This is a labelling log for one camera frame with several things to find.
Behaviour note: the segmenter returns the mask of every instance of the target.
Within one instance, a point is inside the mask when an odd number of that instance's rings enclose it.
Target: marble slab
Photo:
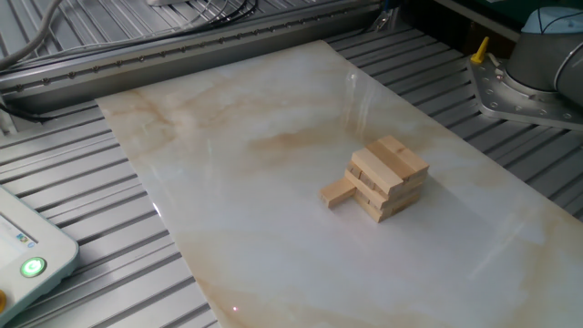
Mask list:
[[[324,42],[97,103],[223,328],[583,324],[583,225]],[[389,134],[421,199],[326,209]]]

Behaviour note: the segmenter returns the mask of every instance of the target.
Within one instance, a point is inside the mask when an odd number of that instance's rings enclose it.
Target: green button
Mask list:
[[[20,267],[20,273],[26,278],[36,277],[37,275],[43,273],[46,269],[46,261],[43,258],[32,258],[26,260]]]

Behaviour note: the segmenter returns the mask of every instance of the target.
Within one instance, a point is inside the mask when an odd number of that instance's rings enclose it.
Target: jenga tower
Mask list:
[[[331,208],[354,197],[380,222],[419,200],[429,165],[397,139],[380,138],[353,153],[344,178],[320,190]]]

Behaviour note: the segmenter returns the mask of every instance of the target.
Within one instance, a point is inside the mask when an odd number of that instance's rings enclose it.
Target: metal frame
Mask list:
[[[482,64],[467,61],[476,86],[480,111],[491,118],[583,131],[583,108],[558,92],[545,92],[516,82],[489,60]]]
[[[583,133],[487,117],[479,110],[462,54],[409,26],[361,31],[326,41],[583,218]],[[81,268],[7,328],[218,328],[162,220],[145,201],[138,177],[117,153],[95,102],[53,113],[62,117],[0,138],[0,183],[9,183],[24,202],[81,240]],[[88,157],[96,164],[85,167]],[[108,215],[111,219],[101,226],[100,219]]]
[[[332,36],[373,20],[375,1],[342,0],[30,68],[0,77],[5,101],[42,113]]]

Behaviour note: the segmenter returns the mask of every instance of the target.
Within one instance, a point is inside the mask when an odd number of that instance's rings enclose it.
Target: wooden block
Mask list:
[[[362,192],[368,200],[373,204],[373,206],[377,209],[381,209],[384,207],[384,204],[388,202],[381,194],[376,191],[370,189],[364,182],[360,179],[354,177],[354,175],[348,171],[348,169],[344,172],[344,178],[349,180],[354,187],[358,189],[358,191]]]
[[[357,167],[352,161],[348,162],[346,169],[348,169],[348,171],[351,172],[357,179],[361,178],[361,174],[363,173],[363,171],[359,167]]]
[[[419,200],[420,196],[420,193],[415,193],[408,199],[397,201],[393,206],[387,207],[384,210],[377,210],[371,206],[368,203],[368,199],[358,190],[354,193],[353,198],[378,223],[411,206]]]
[[[389,169],[369,149],[355,151],[352,160],[387,195],[403,186],[403,179]]]
[[[379,186],[377,186],[376,184],[373,183],[372,180],[370,180],[367,176],[366,173],[364,173],[356,164],[354,164],[352,161],[350,161],[348,163],[347,166],[347,170],[351,171],[352,174],[354,175],[354,172],[360,172],[360,181],[363,182],[363,184],[367,187],[369,187],[372,191],[375,191],[376,193],[378,193],[379,195],[381,195],[384,200],[388,200],[389,202],[394,201],[396,198],[399,198],[400,195],[406,193],[407,191],[409,191],[412,188],[416,188],[417,185],[420,185],[424,182],[425,178],[427,178],[427,171],[424,171],[421,175],[415,177],[414,179],[410,179],[409,181],[407,181],[407,183],[405,183],[400,189],[398,189],[397,191],[395,191],[390,197],[389,195],[385,194],[384,191],[382,191]],[[353,181],[353,184],[356,188],[358,188],[359,182],[358,181]],[[369,199],[373,199],[373,205],[378,205],[378,204],[382,204],[384,203],[383,201],[376,201],[376,198],[373,195],[370,195]]]
[[[397,203],[399,203],[400,201],[409,199],[413,195],[420,193],[422,187],[423,184],[418,183],[410,188],[407,188],[406,190],[402,190],[398,193],[391,195],[391,197],[389,197],[389,200],[384,204],[383,209],[393,208],[394,206],[398,205]]]
[[[322,188],[320,190],[320,199],[326,204],[328,209],[331,209],[349,199],[355,191],[356,187],[348,179],[342,178]]]
[[[392,136],[386,136],[377,141],[393,152],[400,160],[415,171],[417,175],[421,175],[423,174],[422,172],[429,169],[429,164]]]
[[[385,147],[379,140],[366,145],[366,148],[380,159],[384,165],[396,173],[396,175],[403,181],[408,181],[409,177],[416,173],[415,170],[411,169],[409,165],[399,159],[396,154]]]

